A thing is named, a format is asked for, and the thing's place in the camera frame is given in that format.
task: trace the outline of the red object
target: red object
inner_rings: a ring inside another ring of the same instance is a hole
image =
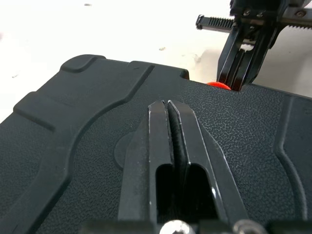
[[[211,85],[211,86],[214,86],[214,87],[221,88],[221,89],[231,90],[231,88],[229,86],[227,86],[226,84],[221,83],[221,82],[209,82],[207,84]]]

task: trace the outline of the metal screw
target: metal screw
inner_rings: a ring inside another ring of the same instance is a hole
[[[195,232],[186,222],[172,220],[162,226],[159,234],[195,234]]]
[[[250,14],[250,9],[246,9],[245,11],[244,11],[244,16],[248,16]]]
[[[233,226],[235,234],[267,234],[267,231],[260,224],[249,219],[237,221]]]
[[[261,18],[263,17],[263,12],[260,12],[258,15],[257,15],[258,18]]]
[[[306,13],[307,12],[305,10],[297,11],[296,16],[301,18],[301,17],[304,17]]]

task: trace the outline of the textured plastic surface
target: textured plastic surface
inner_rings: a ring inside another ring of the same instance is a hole
[[[162,99],[188,104],[218,142],[251,219],[311,219],[311,99],[187,75],[92,55],[64,63],[0,125],[0,233],[75,234],[85,220],[115,219],[115,146]]]

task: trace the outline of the black plastic case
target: black plastic case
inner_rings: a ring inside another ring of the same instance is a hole
[[[82,55],[0,125],[0,233],[75,234],[85,220],[117,218],[116,144],[157,100],[194,110],[250,219],[312,218],[311,99],[256,85],[233,92],[189,81],[179,68]]]

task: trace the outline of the white table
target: white table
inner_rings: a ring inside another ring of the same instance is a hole
[[[228,18],[229,0],[2,0],[0,122],[81,54],[182,67],[192,80],[214,81],[228,35],[196,30],[199,14]],[[282,31],[255,83],[312,97],[311,41],[312,30]]]

